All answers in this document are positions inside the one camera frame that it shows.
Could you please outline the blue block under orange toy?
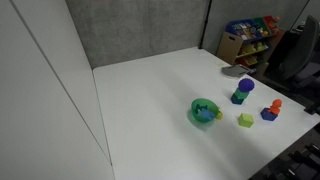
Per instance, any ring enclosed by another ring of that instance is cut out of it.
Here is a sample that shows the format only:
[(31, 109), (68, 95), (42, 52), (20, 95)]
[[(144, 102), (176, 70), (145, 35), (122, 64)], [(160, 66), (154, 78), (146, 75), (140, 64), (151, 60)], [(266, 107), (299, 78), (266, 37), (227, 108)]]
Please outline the blue block under orange toy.
[(264, 108), (260, 112), (260, 115), (263, 120), (267, 120), (267, 121), (274, 121), (277, 118), (277, 115), (269, 112), (268, 108)]

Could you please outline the grey office chair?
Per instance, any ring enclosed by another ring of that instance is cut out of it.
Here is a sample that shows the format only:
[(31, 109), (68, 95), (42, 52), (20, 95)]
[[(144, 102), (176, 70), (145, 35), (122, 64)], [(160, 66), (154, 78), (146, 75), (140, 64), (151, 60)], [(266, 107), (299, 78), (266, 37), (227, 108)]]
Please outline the grey office chair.
[(319, 75), (319, 64), (313, 61), (319, 40), (319, 21), (308, 15), (302, 31), (292, 39), (288, 34), (272, 53), (265, 76), (277, 83), (304, 87)]

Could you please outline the grey flat tray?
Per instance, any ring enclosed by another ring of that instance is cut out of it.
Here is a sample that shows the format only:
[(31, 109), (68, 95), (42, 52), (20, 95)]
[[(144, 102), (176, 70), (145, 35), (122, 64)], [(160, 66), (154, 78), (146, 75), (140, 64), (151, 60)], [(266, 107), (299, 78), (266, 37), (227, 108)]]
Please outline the grey flat tray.
[(232, 65), (223, 67), (221, 73), (228, 77), (241, 78), (250, 71), (249, 68), (242, 65)]

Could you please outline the black equipment lower right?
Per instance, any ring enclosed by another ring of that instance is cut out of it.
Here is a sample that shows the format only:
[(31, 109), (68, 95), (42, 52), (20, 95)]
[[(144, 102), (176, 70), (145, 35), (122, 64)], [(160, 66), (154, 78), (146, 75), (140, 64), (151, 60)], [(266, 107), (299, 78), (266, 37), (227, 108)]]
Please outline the black equipment lower right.
[(249, 180), (320, 180), (320, 124), (314, 126)]

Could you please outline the green block in stack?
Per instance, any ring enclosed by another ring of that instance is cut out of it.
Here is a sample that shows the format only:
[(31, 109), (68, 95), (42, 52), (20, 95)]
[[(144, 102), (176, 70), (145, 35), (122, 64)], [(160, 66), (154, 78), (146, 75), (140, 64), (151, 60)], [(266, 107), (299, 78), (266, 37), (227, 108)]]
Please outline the green block in stack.
[(241, 91), (239, 88), (236, 89), (236, 91), (234, 92), (234, 94), (236, 95), (236, 97), (238, 99), (246, 99), (247, 96), (249, 95), (248, 92), (243, 92)]

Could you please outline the green plastic bowl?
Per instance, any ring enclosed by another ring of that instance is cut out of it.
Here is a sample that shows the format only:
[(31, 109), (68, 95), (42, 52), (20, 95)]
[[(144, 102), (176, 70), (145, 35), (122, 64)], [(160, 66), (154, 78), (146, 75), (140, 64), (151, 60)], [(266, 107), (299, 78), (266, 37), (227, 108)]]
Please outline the green plastic bowl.
[(213, 101), (205, 98), (198, 98), (191, 103), (191, 112), (197, 121), (207, 123), (216, 119), (220, 110)]

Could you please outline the blue block stack base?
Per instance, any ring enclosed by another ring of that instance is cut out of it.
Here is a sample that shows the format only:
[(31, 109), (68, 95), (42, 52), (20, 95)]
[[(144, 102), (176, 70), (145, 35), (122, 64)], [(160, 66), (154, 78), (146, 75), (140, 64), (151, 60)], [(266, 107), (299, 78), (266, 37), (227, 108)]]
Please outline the blue block stack base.
[(242, 105), (244, 99), (239, 99), (235, 94), (231, 96), (231, 102), (233, 104)]

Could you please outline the blue toy in bowl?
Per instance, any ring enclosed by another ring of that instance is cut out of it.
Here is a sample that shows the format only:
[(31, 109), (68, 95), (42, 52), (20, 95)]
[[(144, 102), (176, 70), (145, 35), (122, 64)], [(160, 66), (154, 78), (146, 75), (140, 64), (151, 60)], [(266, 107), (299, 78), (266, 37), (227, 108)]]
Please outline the blue toy in bowl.
[(199, 104), (196, 105), (196, 112), (197, 112), (197, 115), (203, 119), (206, 119), (206, 120), (212, 120), (215, 115), (213, 112), (211, 112), (209, 109), (208, 109), (208, 106), (205, 105), (205, 106), (200, 106)]

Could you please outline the small yellow toy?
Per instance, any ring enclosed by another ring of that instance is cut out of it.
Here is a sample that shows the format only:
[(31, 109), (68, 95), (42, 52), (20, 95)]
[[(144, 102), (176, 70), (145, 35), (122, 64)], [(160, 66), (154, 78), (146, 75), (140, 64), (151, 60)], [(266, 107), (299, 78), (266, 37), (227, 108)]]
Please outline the small yellow toy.
[(216, 119), (221, 120), (223, 118), (223, 113), (219, 112), (216, 116)]

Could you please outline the black vertical pole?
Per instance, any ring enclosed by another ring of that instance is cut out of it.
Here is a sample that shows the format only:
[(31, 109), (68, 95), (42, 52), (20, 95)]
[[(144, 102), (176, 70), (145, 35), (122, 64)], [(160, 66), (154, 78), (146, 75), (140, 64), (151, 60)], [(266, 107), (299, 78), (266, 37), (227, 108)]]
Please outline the black vertical pole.
[(205, 14), (205, 19), (204, 19), (204, 23), (203, 23), (203, 28), (202, 28), (202, 33), (201, 33), (201, 37), (200, 37), (200, 42), (199, 42), (199, 44), (198, 44), (198, 49), (203, 49), (203, 42), (204, 42), (204, 37), (205, 37), (205, 33), (206, 33), (208, 21), (209, 21), (209, 16), (210, 16), (210, 11), (211, 11), (211, 7), (212, 7), (212, 2), (213, 2), (213, 0), (208, 0), (208, 6), (207, 6), (206, 14)]

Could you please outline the lime green cube block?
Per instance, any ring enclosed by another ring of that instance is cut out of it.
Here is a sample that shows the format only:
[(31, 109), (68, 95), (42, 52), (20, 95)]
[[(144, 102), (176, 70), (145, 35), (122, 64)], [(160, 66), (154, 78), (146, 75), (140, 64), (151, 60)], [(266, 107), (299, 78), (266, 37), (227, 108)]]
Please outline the lime green cube block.
[(254, 124), (253, 116), (246, 113), (241, 113), (238, 117), (238, 123), (242, 127), (250, 128)]

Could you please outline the orange toy figure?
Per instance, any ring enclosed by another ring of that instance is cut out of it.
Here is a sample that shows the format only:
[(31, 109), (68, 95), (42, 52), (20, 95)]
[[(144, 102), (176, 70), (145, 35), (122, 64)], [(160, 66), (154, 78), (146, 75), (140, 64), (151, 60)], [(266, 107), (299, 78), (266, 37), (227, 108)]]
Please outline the orange toy figure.
[(280, 108), (282, 106), (282, 101), (280, 99), (276, 99), (272, 102), (272, 105), (269, 108), (269, 112), (275, 115), (280, 113)]

